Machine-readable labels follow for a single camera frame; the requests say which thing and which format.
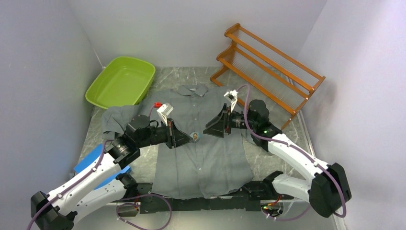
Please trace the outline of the grey button-up shirt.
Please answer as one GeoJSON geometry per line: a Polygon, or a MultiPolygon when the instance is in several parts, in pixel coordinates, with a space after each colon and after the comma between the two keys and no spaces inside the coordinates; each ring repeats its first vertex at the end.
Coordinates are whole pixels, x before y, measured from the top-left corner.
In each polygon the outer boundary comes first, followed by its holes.
{"type": "Polygon", "coordinates": [[[233,129],[224,138],[203,133],[226,103],[226,92],[226,87],[183,85],[155,92],[137,105],[110,107],[102,115],[103,137],[112,139],[124,133],[132,118],[150,114],[153,103],[169,103],[176,127],[200,138],[175,149],[159,145],[153,193],[175,199],[229,194],[251,182],[254,174],[243,146],[244,138],[253,141],[247,130],[233,129]]]}

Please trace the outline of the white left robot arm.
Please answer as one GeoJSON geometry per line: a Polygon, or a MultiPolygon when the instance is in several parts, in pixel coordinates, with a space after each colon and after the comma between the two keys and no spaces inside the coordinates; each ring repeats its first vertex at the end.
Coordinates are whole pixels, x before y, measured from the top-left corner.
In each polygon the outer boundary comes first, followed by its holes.
{"type": "Polygon", "coordinates": [[[126,125],[125,132],[104,142],[101,153],[84,170],[60,187],[31,197],[30,229],[70,230],[80,219],[112,201],[135,200],[138,184],[126,166],[140,157],[143,147],[164,143],[169,149],[193,142],[171,118],[152,126],[146,115],[138,115],[126,125]]]}

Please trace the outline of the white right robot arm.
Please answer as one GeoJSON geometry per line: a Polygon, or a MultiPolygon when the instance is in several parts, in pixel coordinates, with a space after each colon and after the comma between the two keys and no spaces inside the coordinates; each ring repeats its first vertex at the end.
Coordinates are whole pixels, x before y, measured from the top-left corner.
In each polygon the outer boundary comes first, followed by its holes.
{"type": "Polygon", "coordinates": [[[205,125],[204,134],[224,138],[233,129],[249,131],[254,143],[278,156],[302,175],[302,179],[275,171],[263,179],[267,198],[288,195],[307,202],[320,216],[345,217],[351,191],[344,168],[322,161],[291,141],[269,119],[269,110],[262,100],[252,100],[243,112],[224,104],[222,110],[205,125]]]}

